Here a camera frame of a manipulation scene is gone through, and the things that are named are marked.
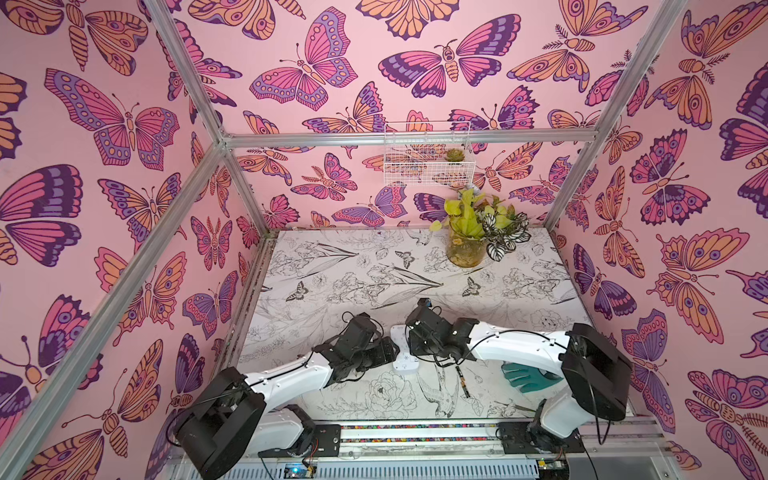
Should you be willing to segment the white digital alarm clock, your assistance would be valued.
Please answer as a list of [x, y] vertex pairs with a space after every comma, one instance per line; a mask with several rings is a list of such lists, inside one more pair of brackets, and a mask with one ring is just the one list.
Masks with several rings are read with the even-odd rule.
[[390, 337], [399, 349], [392, 367], [401, 376], [416, 375], [420, 367], [420, 361], [411, 354], [407, 335], [408, 329], [404, 324], [393, 325], [390, 329]]

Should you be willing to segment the black gold AAA battery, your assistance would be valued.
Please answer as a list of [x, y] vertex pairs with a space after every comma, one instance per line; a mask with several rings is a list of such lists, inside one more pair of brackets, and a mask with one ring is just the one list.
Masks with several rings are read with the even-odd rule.
[[456, 369], [459, 385], [460, 385], [461, 390], [463, 392], [464, 398], [471, 399], [472, 396], [471, 396], [471, 394], [470, 394], [470, 392], [468, 390], [466, 379], [465, 379], [465, 376], [463, 374], [463, 371], [461, 370], [461, 368], [459, 366], [455, 366], [455, 369]]

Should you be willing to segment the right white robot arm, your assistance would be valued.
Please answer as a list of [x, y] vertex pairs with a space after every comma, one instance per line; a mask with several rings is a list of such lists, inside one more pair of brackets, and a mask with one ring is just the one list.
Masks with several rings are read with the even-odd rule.
[[510, 329], [472, 318], [449, 322], [431, 301], [419, 300], [402, 333], [410, 356], [435, 365], [458, 367], [465, 362], [501, 361], [531, 367], [565, 382], [554, 396], [534, 410], [523, 441], [543, 452], [559, 452], [584, 424], [605, 430], [626, 419], [629, 359], [589, 324], [575, 323], [568, 331], [540, 333]]

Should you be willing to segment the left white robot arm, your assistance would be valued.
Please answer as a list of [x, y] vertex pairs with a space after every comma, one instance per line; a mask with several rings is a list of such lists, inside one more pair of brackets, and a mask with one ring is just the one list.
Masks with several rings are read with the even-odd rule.
[[171, 421], [169, 442], [181, 448], [203, 479], [219, 479], [247, 453], [280, 450], [305, 456], [314, 449], [316, 423], [293, 401], [336, 384], [359, 381], [394, 363], [400, 348], [366, 313], [309, 353], [271, 370], [220, 371]]

